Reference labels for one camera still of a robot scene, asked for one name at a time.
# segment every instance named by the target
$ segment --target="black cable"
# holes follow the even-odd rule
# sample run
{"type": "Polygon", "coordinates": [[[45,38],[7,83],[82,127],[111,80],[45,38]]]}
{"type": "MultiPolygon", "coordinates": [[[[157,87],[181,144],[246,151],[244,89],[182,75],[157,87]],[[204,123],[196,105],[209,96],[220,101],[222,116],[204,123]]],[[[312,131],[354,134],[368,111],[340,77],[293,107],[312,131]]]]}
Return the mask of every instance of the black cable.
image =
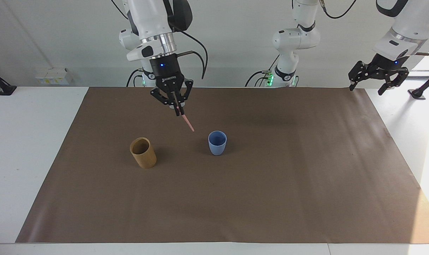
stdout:
{"type": "Polygon", "coordinates": [[[298,75],[295,76],[295,78],[293,79],[293,82],[295,82],[295,81],[297,81],[295,87],[298,87],[298,83],[299,83],[299,76],[298,75]]]}
{"type": "Polygon", "coordinates": [[[257,87],[257,83],[258,83],[258,81],[260,81],[260,80],[262,80],[262,81],[263,81],[263,80],[266,80],[266,78],[262,78],[262,77],[261,77],[261,78],[258,78],[258,80],[255,82],[254,87],[257,87]]]}
{"type": "Polygon", "coordinates": [[[254,76],[256,76],[257,74],[261,74],[261,73],[262,73],[262,71],[258,71],[255,74],[251,75],[251,77],[249,77],[249,79],[247,80],[246,85],[244,85],[244,87],[247,87],[247,85],[249,84],[249,82],[252,80],[252,78],[254,76]]]}
{"type": "Polygon", "coordinates": [[[203,44],[203,43],[201,43],[198,39],[196,39],[196,38],[194,38],[192,35],[190,35],[190,34],[188,34],[188,33],[186,33],[185,31],[183,31],[183,30],[181,30],[181,29],[179,29],[179,28],[177,28],[174,24],[172,24],[172,23],[169,23],[176,31],[178,31],[178,32],[181,32],[182,34],[184,34],[184,35],[186,35],[187,37],[189,37],[189,38],[191,38],[191,39],[193,39],[195,42],[197,42],[199,45],[201,45],[202,46],[202,48],[204,49],[204,51],[205,51],[205,71],[206,71],[206,69],[207,69],[207,67],[208,67],[208,50],[207,50],[207,48],[205,48],[205,45],[203,44]]]}
{"type": "Polygon", "coordinates": [[[134,87],[136,87],[136,78],[137,78],[137,77],[141,77],[141,78],[142,78],[142,75],[134,76],[134,78],[132,79],[132,85],[133,85],[134,87]]]}
{"type": "Polygon", "coordinates": [[[133,76],[135,73],[137,73],[138,71],[139,71],[139,69],[136,69],[136,70],[132,71],[132,73],[131,73],[130,77],[128,78],[128,81],[127,81],[127,87],[128,87],[128,85],[129,85],[129,83],[130,83],[130,81],[131,81],[132,76],[133,76]]]}
{"type": "Polygon", "coordinates": [[[417,56],[429,56],[429,53],[418,52],[415,55],[417,55],[417,56]]]}
{"type": "Polygon", "coordinates": [[[343,16],[345,16],[353,7],[353,5],[355,5],[357,0],[354,0],[353,3],[350,5],[350,7],[345,11],[344,14],[342,14],[341,16],[337,16],[337,17],[333,17],[331,15],[328,14],[328,11],[326,11],[326,7],[325,7],[325,2],[324,1],[320,1],[321,4],[321,8],[323,9],[323,11],[325,12],[326,16],[330,17],[331,19],[340,19],[343,16]]]}
{"type": "Polygon", "coordinates": [[[204,63],[204,60],[203,60],[202,56],[198,52],[196,52],[194,50],[191,50],[191,51],[187,51],[187,52],[183,52],[183,53],[177,54],[177,57],[182,57],[182,56],[186,56],[186,55],[190,55],[190,54],[195,54],[195,55],[197,55],[200,58],[200,61],[202,62],[202,69],[203,69],[203,71],[202,71],[202,79],[204,79],[205,72],[207,71],[207,67],[206,67],[206,65],[204,63]]]}
{"type": "Polygon", "coordinates": [[[268,71],[271,71],[271,68],[273,67],[274,63],[276,63],[276,61],[278,60],[279,56],[280,56],[280,54],[278,54],[278,56],[276,57],[276,59],[275,59],[275,60],[273,61],[273,63],[271,64],[270,68],[268,68],[268,71]]]}
{"type": "Polygon", "coordinates": [[[122,12],[120,10],[120,8],[116,5],[116,3],[114,2],[114,0],[111,0],[111,2],[115,5],[115,7],[117,8],[117,10],[119,10],[119,12],[125,17],[125,19],[128,19],[128,17],[124,14],[124,12],[122,12]]]}

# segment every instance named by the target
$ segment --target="wall socket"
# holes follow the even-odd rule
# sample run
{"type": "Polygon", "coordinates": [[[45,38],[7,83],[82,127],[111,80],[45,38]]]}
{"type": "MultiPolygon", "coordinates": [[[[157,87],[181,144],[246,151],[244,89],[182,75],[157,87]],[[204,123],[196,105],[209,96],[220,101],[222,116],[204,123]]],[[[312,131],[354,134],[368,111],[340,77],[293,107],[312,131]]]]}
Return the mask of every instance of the wall socket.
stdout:
{"type": "Polygon", "coordinates": [[[69,85],[73,80],[67,68],[40,70],[37,72],[35,79],[42,85],[69,85]]]}

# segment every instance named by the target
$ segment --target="robotic arm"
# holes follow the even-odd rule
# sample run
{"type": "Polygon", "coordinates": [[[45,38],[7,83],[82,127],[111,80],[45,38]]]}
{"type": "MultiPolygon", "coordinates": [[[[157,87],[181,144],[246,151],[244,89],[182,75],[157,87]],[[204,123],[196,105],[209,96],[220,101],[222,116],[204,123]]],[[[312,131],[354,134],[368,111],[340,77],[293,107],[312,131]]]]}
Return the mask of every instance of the robotic arm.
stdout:
{"type": "Polygon", "coordinates": [[[352,91],[360,81],[385,80],[378,90],[382,95],[387,89],[402,84],[409,74],[403,64],[429,38],[429,0],[376,0],[376,5],[378,11],[395,18],[394,25],[373,48],[377,54],[372,62],[359,61],[348,76],[352,91]]]}
{"type": "Polygon", "coordinates": [[[290,86],[296,73],[299,57],[295,50],[310,49],[320,42],[320,32],[315,27],[315,15],[319,0],[294,1],[294,16],[298,23],[295,29],[284,29],[273,36],[273,45],[279,51],[279,62],[274,68],[274,84],[290,86]]]}
{"type": "Polygon", "coordinates": [[[182,74],[173,33],[185,31],[192,22],[187,0],[123,0],[131,29],[120,32],[119,40],[130,52],[129,61],[140,60],[145,84],[154,85],[150,94],[184,115],[193,81],[182,74]],[[186,92],[180,90],[185,83],[186,92]]]}

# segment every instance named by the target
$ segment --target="cup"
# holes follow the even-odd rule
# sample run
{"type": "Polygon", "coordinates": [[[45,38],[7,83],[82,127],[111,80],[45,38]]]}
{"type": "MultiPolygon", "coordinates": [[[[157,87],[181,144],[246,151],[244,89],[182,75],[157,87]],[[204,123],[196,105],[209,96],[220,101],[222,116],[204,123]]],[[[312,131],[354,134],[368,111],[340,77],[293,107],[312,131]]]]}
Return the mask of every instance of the cup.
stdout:
{"type": "Polygon", "coordinates": [[[145,137],[134,140],[130,145],[130,152],[140,167],[152,168],[156,164],[156,154],[150,141],[145,137]]]}
{"type": "Polygon", "coordinates": [[[208,146],[213,155],[221,155],[227,144],[227,136],[222,131],[213,131],[208,136],[208,146]]]}

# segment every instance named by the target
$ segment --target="blue object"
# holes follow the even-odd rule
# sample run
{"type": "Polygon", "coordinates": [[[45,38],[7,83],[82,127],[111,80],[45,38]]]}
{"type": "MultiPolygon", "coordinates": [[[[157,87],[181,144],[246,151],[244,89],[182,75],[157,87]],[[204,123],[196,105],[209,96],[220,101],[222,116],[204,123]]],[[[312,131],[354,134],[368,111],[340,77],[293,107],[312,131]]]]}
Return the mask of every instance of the blue object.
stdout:
{"type": "Polygon", "coordinates": [[[208,146],[213,155],[221,155],[227,144],[227,136],[222,131],[213,131],[208,136],[208,146]]]}

